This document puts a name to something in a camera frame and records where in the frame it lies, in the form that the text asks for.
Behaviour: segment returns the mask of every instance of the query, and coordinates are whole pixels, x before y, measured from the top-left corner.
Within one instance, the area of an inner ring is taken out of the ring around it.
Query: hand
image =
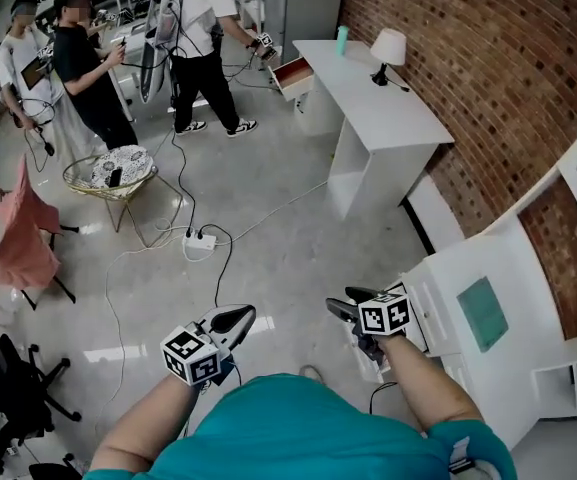
[[[390,336],[374,335],[373,338],[375,338],[377,341],[377,345],[379,345],[379,348],[382,350],[382,352],[386,353],[388,345],[392,344],[398,338],[406,339],[406,335],[403,332],[397,332],[395,334],[391,334]]]
[[[108,58],[106,59],[106,62],[111,68],[114,68],[115,66],[121,64],[124,61],[125,57],[126,57],[126,45],[116,44],[115,46],[113,46],[110,55],[108,55]]]
[[[24,127],[24,130],[31,131],[37,128],[37,121],[25,114],[21,116],[19,120],[21,121],[21,125]]]

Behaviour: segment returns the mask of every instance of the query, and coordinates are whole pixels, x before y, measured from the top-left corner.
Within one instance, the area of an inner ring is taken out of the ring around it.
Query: black and white marker cube
[[[410,322],[408,295],[383,293],[359,304],[359,320],[364,334],[390,336]]]
[[[166,368],[194,386],[221,373],[219,350],[181,325],[161,342]]]

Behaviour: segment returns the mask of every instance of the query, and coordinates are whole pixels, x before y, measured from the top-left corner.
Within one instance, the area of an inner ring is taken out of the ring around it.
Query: brick wall
[[[494,221],[577,138],[577,0],[343,0],[351,38],[408,37],[398,71],[455,138],[429,172],[467,236]],[[577,336],[577,205],[555,183],[521,215]]]

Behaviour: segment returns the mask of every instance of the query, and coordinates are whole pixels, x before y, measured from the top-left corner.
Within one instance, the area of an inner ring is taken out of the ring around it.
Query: gold wire table
[[[122,169],[119,185],[109,187],[110,174],[117,168]],[[91,171],[91,176],[84,174],[88,171]],[[121,221],[127,212],[132,220],[135,233],[137,233],[144,247],[152,247],[166,231],[159,233],[149,244],[146,243],[141,229],[139,229],[133,212],[130,209],[130,203],[134,198],[146,185],[157,178],[179,196],[179,204],[176,205],[175,213],[172,218],[169,219],[171,225],[177,218],[183,204],[183,194],[159,176],[159,170],[153,158],[148,154],[148,151],[141,146],[123,146],[103,155],[93,155],[77,160],[64,169],[63,178],[66,185],[74,192],[91,195],[104,200],[106,210],[108,210],[110,221],[116,233],[119,233]],[[109,202],[122,204],[121,214],[116,223],[110,211]]]

